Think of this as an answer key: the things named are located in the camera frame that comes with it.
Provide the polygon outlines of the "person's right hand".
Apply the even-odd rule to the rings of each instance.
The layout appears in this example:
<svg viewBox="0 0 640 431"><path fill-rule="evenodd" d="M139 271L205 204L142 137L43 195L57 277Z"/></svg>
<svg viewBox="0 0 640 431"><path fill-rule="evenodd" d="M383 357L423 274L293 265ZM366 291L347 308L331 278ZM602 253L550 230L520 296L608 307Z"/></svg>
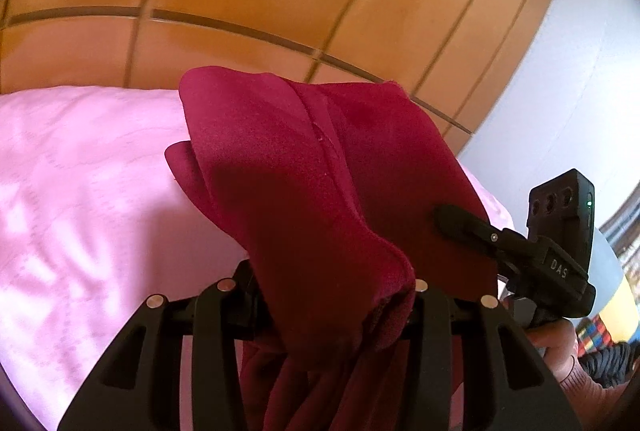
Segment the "person's right hand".
<svg viewBox="0 0 640 431"><path fill-rule="evenodd" d="M585 377L577 358L577 336L573 324L565 318L525 330L536 349L543 349L542 359L561 385L576 383Z"/></svg>

